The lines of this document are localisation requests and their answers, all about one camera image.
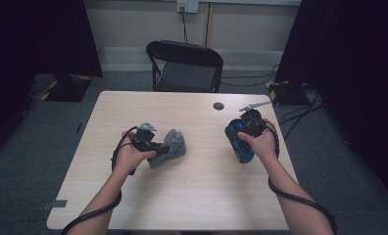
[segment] chair backrest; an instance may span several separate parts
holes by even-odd
[[[155,65],[154,59],[197,65],[203,67],[214,67],[222,70],[223,61],[221,56],[208,47],[186,44],[182,42],[158,40],[149,43],[146,52]]]

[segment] gray carpet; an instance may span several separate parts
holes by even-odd
[[[225,71],[223,76],[268,73]],[[49,211],[42,206],[56,199],[98,95],[104,90],[151,90],[149,71],[110,71],[104,76],[91,82],[81,103],[42,102],[39,98],[43,92],[32,96],[27,116],[0,148],[0,234],[59,234],[46,227]],[[38,76],[33,90],[50,78]],[[225,78],[223,83],[262,81],[264,78]],[[223,84],[220,93],[267,94],[267,90],[262,84]],[[315,92],[309,90],[308,96],[312,99]],[[274,109],[278,119],[302,112],[288,115],[297,107]],[[283,134],[293,122],[281,125]],[[335,216],[338,234],[388,234],[388,193],[370,168],[347,147],[339,124],[325,108],[304,116],[291,131],[286,145],[300,184]]]

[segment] wall outlet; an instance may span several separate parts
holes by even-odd
[[[187,1],[176,1],[176,11],[182,12],[181,10],[184,10],[185,13],[188,13]]]
[[[181,9],[184,13],[198,13],[198,0],[176,1],[176,11],[180,13]]]

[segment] gray object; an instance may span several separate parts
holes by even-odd
[[[239,112],[242,112],[242,111],[250,111],[252,109],[255,109],[257,107],[260,107],[260,106],[263,106],[263,105],[267,105],[267,104],[270,104],[270,101],[267,101],[267,102],[263,102],[263,103],[257,103],[257,104],[254,104],[254,105],[248,105],[246,106],[245,108],[243,109],[239,109]]]
[[[182,157],[186,153],[185,140],[181,131],[172,129],[164,139],[164,145],[170,146],[170,151],[167,154],[155,156],[148,160],[151,168],[156,168],[162,163]]]
[[[46,211],[50,211],[53,208],[65,208],[67,204],[67,200],[55,200],[51,203],[45,203],[42,205],[42,209]]]

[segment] black cable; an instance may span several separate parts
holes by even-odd
[[[230,79],[230,78],[255,78],[255,77],[267,77],[267,76],[270,76],[270,78],[268,78],[267,80],[263,81],[263,82],[259,82],[259,83],[256,83],[256,84],[248,84],[248,85],[237,85],[237,84],[229,84],[229,83],[221,83],[222,85],[228,85],[228,86],[244,86],[244,87],[247,87],[247,86],[258,86],[258,85],[262,85],[262,84],[265,84],[266,82],[270,81],[273,76],[277,73],[277,71],[274,71],[274,69],[276,67],[279,67],[279,65],[275,65],[272,67],[272,70],[271,70],[271,73],[270,74],[266,74],[266,75],[247,75],[247,76],[223,76],[222,79]]]
[[[320,104],[319,106],[317,106],[316,108],[313,108],[312,110],[310,110],[309,112],[307,112],[307,114],[308,114],[308,113],[311,113],[311,112],[313,112],[313,111],[318,110],[319,108],[321,108],[321,107],[323,106],[323,104],[324,104],[324,103],[321,102],[321,104]],[[306,115],[306,114],[299,114],[299,115],[290,117],[290,118],[288,118],[288,119],[286,119],[286,120],[281,121],[281,122],[279,123],[279,125],[281,125],[281,124],[283,124],[283,123],[285,123],[285,122],[287,122],[287,121],[290,121],[290,120],[299,118],[301,115]]]
[[[210,24],[210,8],[211,8],[211,3],[208,3],[209,6],[206,8],[207,9],[207,19],[206,19],[206,41],[204,43],[204,46],[208,46],[208,39],[209,39],[209,24]]]
[[[179,10],[181,10],[182,23],[184,24],[184,42],[188,44],[187,29],[185,28],[185,8],[180,7]]]
[[[288,113],[284,114],[284,115],[279,119],[279,121],[278,121],[279,125],[282,124],[282,123],[284,123],[284,122],[283,122],[283,119],[286,118],[288,115],[291,115],[291,114],[293,114],[293,113],[295,113],[295,112],[302,111],[302,110],[304,110],[304,109],[306,109],[306,108],[307,108],[307,107],[295,108],[295,110],[293,110],[293,111],[291,111],[291,112],[288,112]]]
[[[228,85],[228,86],[257,86],[257,85],[262,85],[262,84],[265,84],[266,82],[270,81],[275,74],[276,74],[276,72],[268,74],[268,75],[264,75],[264,76],[252,76],[252,77],[266,77],[266,76],[270,76],[270,78],[268,78],[267,80],[259,82],[259,83],[256,83],[256,84],[237,85],[237,84],[229,84],[229,83],[222,82],[221,85]]]
[[[299,197],[297,195],[285,193],[285,192],[277,189],[273,185],[273,183],[271,182],[270,178],[268,179],[268,185],[269,185],[269,189],[273,193],[275,193],[276,195],[279,195],[279,196],[281,196],[283,198],[286,198],[286,199],[289,199],[289,200],[292,200],[292,201],[295,201],[295,202],[302,203],[302,204],[305,204],[307,206],[313,207],[313,208],[317,209],[318,211],[320,211],[321,213],[323,213],[325,215],[326,219],[328,220],[329,225],[331,226],[332,232],[334,234],[337,234],[337,223],[336,223],[336,221],[334,219],[334,216],[332,216],[332,214],[327,209],[322,207],[320,204],[317,204],[316,202],[313,202],[313,201],[311,201],[309,199]]]
[[[273,129],[272,128],[268,128],[267,127],[267,123],[268,122],[257,120],[257,119],[255,119],[253,117],[250,117],[250,119],[256,121],[259,124],[262,124],[273,135],[274,140],[275,140],[275,154],[276,154],[276,157],[279,158],[279,138],[277,136],[276,130],[274,129],[274,126],[273,126]],[[267,181],[268,181],[269,189],[274,194],[276,194],[278,196],[281,196],[283,198],[286,198],[286,199],[289,199],[289,200],[292,200],[292,201],[295,201],[295,202],[302,203],[302,204],[305,204],[307,206],[313,207],[313,208],[317,209],[318,211],[320,211],[321,213],[323,213],[325,215],[326,219],[328,220],[329,225],[331,226],[332,232],[334,234],[337,234],[337,223],[336,223],[336,221],[334,219],[334,216],[332,216],[332,214],[327,209],[325,209],[320,204],[317,204],[316,202],[313,202],[313,201],[311,201],[309,199],[302,198],[302,197],[299,197],[297,195],[289,194],[289,193],[286,193],[286,192],[283,192],[283,191],[277,189],[273,185],[273,183],[271,182],[270,178]]]
[[[54,74],[53,74],[53,76],[51,77],[51,79],[50,79],[43,87],[39,88],[39,89],[36,90],[36,91],[31,91],[31,93],[29,93],[28,96],[35,95],[36,93],[41,92],[42,90],[44,90],[45,87],[47,87],[48,85],[50,85],[51,82],[52,82],[53,80],[54,80]]]
[[[306,105],[278,105],[278,104],[272,104],[274,108],[279,108],[279,109],[292,109],[292,110],[297,110],[297,109],[305,109],[307,106]]]
[[[286,141],[286,139],[288,138],[289,134],[291,133],[291,131],[294,129],[294,127],[298,124],[298,122],[304,117],[304,115],[308,114],[311,110],[311,108],[313,107],[313,105],[315,104],[315,101],[316,101],[316,98],[318,97],[318,94],[319,94],[319,90],[317,90],[316,92],[316,95],[315,95],[315,98],[314,100],[311,102],[311,104],[308,106],[308,108],[304,111],[303,114],[299,115],[298,119],[295,121],[295,123],[292,125],[292,127],[288,130],[288,132],[286,133],[286,135],[283,137],[283,139]]]
[[[115,149],[114,151],[114,155],[113,155],[113,158],[112,158],[112,170],[114,169],[115,167],[115,163],[116,163],[116,157],[118,156],[118,152],[119,150],[121,149],[121,147],[123,146],[126,146],[126,145],[129,145],[130,143],[126,143],[126,144],[122,144],[121,142],[123,142],[124,138],[127,137],[127,135],[129,135],[130,131],[132,131],[133,129],[136,129],[136,126],[133,126],[132,128],[130,128],[122,137],[121,137],[121,140],[120,142],[118,143],[117,145],[117,148]],[[79,223],[89,219],[89,218],[92,218],[92,217],[95,217],[97,215],[100,215],[102,213],[105,213],[105,212],[108,212],[112,209],[114,209],[115,207],[118,206],[118,204],[121,202],[121,191],[119,192],[117,198],[115,199],[114,202],[112,202],[110,205],[102,208],[102,209],[99,209],[99,210],[96,210],[96,211],[92,211],[92,212],[89,212],[89,213],[86,213],[82,216],[79,216],[78,218],[76,218],[75,220],[73,220],[72,222],[70,222],[62,231],[62,235],[66,235],[70,229],[72,229],[73,227],[75,227],[76,225],[78,225]]]

